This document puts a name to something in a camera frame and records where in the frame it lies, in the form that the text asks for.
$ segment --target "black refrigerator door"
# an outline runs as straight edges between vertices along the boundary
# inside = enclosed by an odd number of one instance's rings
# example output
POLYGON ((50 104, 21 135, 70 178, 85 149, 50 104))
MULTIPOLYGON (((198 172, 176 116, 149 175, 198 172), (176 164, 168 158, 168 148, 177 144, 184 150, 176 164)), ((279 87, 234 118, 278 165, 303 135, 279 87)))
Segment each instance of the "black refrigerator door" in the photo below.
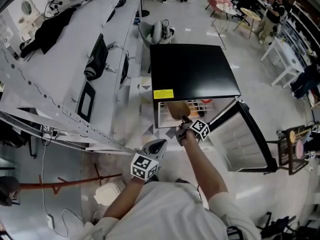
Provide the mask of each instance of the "black refrigerator door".
POLYGON ((264 136, 242 101, 232 102, 209 123, 209 139, 231 172, 272 173, 278 168, 264 136))

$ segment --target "white t-shirt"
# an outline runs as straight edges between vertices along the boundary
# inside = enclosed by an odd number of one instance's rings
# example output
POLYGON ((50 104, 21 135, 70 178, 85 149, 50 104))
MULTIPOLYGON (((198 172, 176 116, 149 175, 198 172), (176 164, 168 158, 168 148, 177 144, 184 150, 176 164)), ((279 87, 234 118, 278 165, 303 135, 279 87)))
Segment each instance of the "white t-shirt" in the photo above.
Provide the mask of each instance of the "white t-shirt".
POLYGON ((229 193, 214 195, 205 209, 195 186, 150 182, 134 207, 121 219, 87 222, 79 240, 228 240, 227 227, 236 226, 244 240, 260 240, 250 218, 229 193))

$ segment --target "yellow label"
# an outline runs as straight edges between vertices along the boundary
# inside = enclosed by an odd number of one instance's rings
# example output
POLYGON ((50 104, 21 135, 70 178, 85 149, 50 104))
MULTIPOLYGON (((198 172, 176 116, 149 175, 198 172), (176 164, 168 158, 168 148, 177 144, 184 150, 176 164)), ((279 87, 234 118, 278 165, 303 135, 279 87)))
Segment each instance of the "yellow label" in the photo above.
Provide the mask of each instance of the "yellow label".
POLYGON ((174 90, 154 90, 153 91, 153 98, 156 99, 170 99, 174 98, 174 90))

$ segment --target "white floor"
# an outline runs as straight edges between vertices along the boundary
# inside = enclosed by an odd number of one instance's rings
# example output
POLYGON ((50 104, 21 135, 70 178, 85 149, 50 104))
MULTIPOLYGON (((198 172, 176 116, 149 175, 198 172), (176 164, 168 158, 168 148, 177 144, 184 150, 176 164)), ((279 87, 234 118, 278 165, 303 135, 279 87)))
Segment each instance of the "white floor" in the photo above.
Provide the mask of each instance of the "white floor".
MULTIPOLYGON (((205 10, 207 5, 207 0, 189 0, 187 3, 168 0, 166 4, 144 0, 143 9, 149 10, 150 15, 143 20, 153 24, 157 20, 168 19, 175 29, 175 43, 223 47, 218 34, 211 26, 214 18, 210 17, 212 13, 210 7, 205 10)), ((254 34, 248 39, 248 30, 239 27, 233 31, 237 22, 238 19, 232 19, 228 32, 222 35, 226 46, 224 54, 239 85, 241 98, 250 107, 250 113, 265 139, 276 140, 276 130, 304 125, 312 120, 309 105, 304 104, 302 100, 294 99, 290 89, 288 87, 283 89, 280 83, 274 87, 270 86, 282 68, 272 66, 274 54, 271 54, 271 58, 267 57, 263 63, 259 61, 267 47, 260 45, 254 34)), ((164 54, 164 59, 174 56, 174 54, 164 54)), ((149 76, 147 74, 149 64, 149 51, 144 48, 141 76, 149 76)), ((277 159, 277 146, 270 145, 269 148, 277 159)), ((219 154, 214 151, 206 154, 222 174, 236 203, 249 214, 255 224, 262 223, 261 219, 266 212, 272 212, 273 219, 294 215, 297 216, 296 221, 299 219, 309 188, 310 173, 306 169, 293 176, 289 176, 285 170, 278 170, 269 175, 228 172, 219 154)), ((122 172, 127 181, 130 179, 130 159, 122 155, 94 155, 82 165, 86 170, 85 165, 95 161, 99 164, 102 175, 122 172)), ((172 181, 179 177, 196 184, 190 162, 184 152, 167 152, 161 161, 161 166, 160 180, 172 181)), ((94 190, 94 187, 82 190, 83 214, 88 220, 97 206, 90 197, 94 190)))

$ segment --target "small round table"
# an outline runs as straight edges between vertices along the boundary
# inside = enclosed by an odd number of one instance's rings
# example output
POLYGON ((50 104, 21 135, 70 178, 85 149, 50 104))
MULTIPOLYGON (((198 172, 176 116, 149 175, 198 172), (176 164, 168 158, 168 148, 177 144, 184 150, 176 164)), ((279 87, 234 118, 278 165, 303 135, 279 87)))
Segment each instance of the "small round table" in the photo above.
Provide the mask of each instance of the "small round table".
POLYGON ((225 32, 225 31, 228 31, 228 28, 229 28, 229 25, 230 25, 230 21, 229 21, 228 14, 230 14, 230 15, 236 15, 237 12, 236 12, 236 10, 234 10, 233 8, 230 9, 229 6, 225 6, 225 7, 224 7, 224 4, 223 4, 223 3, 218 3, 218 4, 216 5, 216 7, 221 11, 221 16, 222 16, 223 13, 225 13, 225 15, 226 15, 225 24, 222 26, 222 21, 223 21, 223 20, 222 20, 222 18, 220 17, 220 18, 219 18, 219 20, 220 20, 219 31, 218 31, 218 29, 217 29, 217 27, 216 27, 216 25, 215 25, 215 21, 216 21, 218 18, 214 19, 214 21, 212 22, 211 26, 213 26, 213 27, 215 28, 216 32, 218 33, 218 35, 219 35, 219 37, 220 37, 220 39, 221 39, 221 42, 222 42, 223 45, 224 45, 224 49, 226 50, 225 43, 224 43, 224 41, 222 40, 220 34, 222 34, 222 33, 225 32))
POLYGON ((251 23, 251 28, 250 28, 250 35, 249 38, 251 37, 251 32, 252 32, 252 28, 254 26, 254 21, 261 21, 261 18, 253 11, 250 11, 246 8, 241 8, 240 9, 241 12, 243 12, 245 14, 245 17, 239 22, 239 24, 235 27, 235 29, 233 31, 235 31, 242 22, 244 22, 246 20, 247 17, 250 17, 252 19, 252 23, 251 23))

